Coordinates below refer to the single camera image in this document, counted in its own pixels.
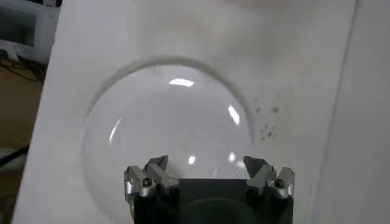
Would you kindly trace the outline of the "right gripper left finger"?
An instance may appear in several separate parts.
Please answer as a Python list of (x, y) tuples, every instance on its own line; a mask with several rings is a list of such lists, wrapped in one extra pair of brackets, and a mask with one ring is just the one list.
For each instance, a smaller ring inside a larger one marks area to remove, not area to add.
[(173, 198), (179, 197), (179, 179), (166, 173), (168, 155), (151, 158), (141, 169), (129, 166), (124, 171), (124, 198), (130, 203), (137, 197), (151, 198), (161, 192)]

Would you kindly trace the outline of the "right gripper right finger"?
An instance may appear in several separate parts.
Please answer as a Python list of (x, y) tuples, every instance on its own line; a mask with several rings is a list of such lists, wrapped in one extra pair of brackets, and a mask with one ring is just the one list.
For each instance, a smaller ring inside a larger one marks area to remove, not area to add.
[(279, 173), (264, 159), (245, 156), (244, 165), (250, 178), (247, 186), (255, 191), (257, 196), (266, 192), (277, 199), (294, 197), (295, 173), (290, 167), (282, 167)]

